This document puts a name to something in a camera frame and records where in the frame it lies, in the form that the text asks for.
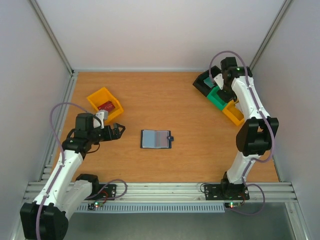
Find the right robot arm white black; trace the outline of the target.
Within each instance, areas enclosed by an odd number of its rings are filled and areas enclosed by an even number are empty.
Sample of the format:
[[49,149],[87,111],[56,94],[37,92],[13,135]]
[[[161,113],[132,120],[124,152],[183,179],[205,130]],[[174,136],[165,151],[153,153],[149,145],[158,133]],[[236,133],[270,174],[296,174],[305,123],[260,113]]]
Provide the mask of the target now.
[[245,193],[254,163],[260,162],[265,152],[274,150],[279,121],[264,108],[249,67],[238,66],[235,57],[226,57],[220,66],[221,73],[214,80],[228,97],[239,102],[244,116],[244,124],[236,135],[236,157],[220,182],[222,197],[234,200]]

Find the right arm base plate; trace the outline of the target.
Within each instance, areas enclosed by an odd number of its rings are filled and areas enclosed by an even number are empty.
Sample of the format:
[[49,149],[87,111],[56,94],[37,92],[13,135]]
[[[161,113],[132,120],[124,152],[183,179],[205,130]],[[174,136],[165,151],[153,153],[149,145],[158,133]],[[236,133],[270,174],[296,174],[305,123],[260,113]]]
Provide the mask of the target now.
[[250,195],[248,188],[243,184],[222,184],[206,183],[203,186],[204,196],[207,201],[242,201],[249,200]]

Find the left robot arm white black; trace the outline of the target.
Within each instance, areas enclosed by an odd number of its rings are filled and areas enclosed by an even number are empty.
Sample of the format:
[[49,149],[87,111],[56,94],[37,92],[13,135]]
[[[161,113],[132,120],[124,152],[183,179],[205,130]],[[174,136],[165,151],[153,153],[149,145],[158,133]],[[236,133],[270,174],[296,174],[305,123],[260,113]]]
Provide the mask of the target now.
[[20,209],[24,237],[28,240],[62,240],[69,220],[79,205],[96,199],[103,187],[93,174],[81,174],[73,187],[71,180],[93,145],[118,140],[125,126],[104,124],[103,111],[96,114],[79,113],[75,127],[61,145],[58,161],[46,184],[31,203],[25,202]]

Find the blue leather card holder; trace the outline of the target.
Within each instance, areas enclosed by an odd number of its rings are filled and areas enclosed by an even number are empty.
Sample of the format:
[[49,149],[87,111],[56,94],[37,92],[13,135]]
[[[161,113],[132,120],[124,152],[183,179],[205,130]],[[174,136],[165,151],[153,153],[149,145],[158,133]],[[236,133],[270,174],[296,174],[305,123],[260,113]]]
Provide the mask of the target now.
[[173,141],[170,130],[143,129],[140,132],[141,149],[171,149]]

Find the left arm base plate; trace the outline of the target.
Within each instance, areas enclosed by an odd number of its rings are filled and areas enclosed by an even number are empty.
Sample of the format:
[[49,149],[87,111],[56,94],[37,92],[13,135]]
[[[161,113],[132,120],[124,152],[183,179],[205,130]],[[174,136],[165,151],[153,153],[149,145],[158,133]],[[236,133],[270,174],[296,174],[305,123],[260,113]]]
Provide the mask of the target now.
[[88,201],[101,201],[105,200],[106,198],[113,198],[116,196],[117,193],[117,185],[116,184],[108,184],[103,190],[93,197],[93,194],[87,197],[85,200]]

